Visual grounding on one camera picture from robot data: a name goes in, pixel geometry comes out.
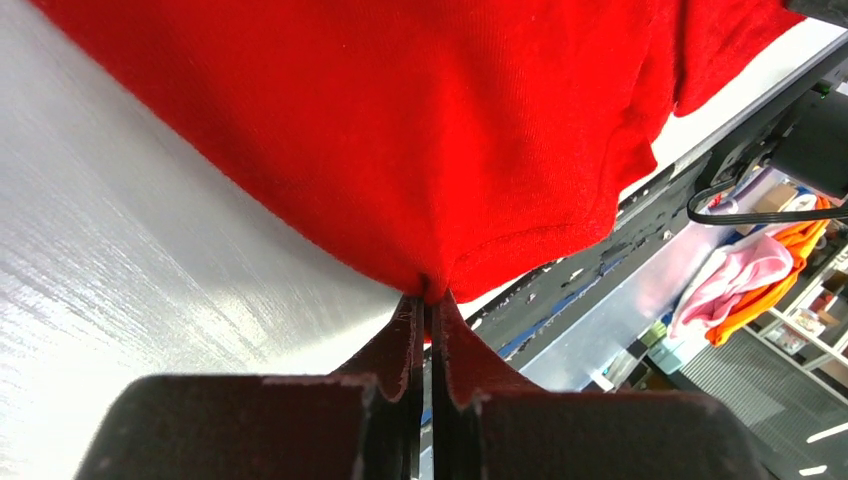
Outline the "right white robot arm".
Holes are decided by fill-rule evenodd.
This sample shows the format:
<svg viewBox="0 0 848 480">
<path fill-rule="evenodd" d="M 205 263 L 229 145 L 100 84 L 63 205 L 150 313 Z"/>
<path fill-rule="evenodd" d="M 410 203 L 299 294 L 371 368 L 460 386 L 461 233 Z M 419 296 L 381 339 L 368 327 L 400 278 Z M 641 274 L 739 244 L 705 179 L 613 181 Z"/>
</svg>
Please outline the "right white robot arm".
<svg viewBox="0 0 848 480">
<path fill-rule="evenodd" d="M 698 192 L 741 186 L 755 166 L 844 202 L 847 197 L 847 34 L 779 81 L 716 132 Z"/>
</svg>

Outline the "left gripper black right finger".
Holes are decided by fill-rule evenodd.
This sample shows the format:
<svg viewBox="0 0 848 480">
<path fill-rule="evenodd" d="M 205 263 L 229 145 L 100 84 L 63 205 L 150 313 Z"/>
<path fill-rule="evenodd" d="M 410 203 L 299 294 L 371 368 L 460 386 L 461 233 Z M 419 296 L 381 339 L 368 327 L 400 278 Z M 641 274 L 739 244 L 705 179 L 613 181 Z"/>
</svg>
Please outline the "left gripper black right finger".
<svg viewBox="0 0 848 480">
<path fill-rule="evenodd" d="M 476 335 L 451 295 L 430 309 L 438 479 L 763 479 L 738 419 L 702 395 L 555 393 Z"/>
</svg>

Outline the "red t shirt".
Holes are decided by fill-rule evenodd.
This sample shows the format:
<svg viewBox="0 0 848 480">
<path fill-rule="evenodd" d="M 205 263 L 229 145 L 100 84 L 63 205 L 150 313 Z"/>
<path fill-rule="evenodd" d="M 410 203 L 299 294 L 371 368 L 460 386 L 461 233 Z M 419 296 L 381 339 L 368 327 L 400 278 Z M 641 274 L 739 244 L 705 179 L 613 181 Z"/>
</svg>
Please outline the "red t shirt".
<svg viewBox="0 0 848 480">
<path fill-rule="evenodd" d="M 41 1 L 209 162 L 362 274 L 460 302 L 612 230 L 781 1 Z"/>
</svg>

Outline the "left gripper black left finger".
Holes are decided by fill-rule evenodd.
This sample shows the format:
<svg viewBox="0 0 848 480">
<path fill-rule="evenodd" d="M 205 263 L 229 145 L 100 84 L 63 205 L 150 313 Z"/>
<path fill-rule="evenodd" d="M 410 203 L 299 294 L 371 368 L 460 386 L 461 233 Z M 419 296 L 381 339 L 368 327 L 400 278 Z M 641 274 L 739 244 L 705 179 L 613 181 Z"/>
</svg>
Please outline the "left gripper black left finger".
<svg viewBox="0 0 848 480">
<path fill-rule="evenodd" d="M 155 375 L 105 415 L 81 479 L 414 479 L 423 303 L 325 375 Z"/>
</svg>

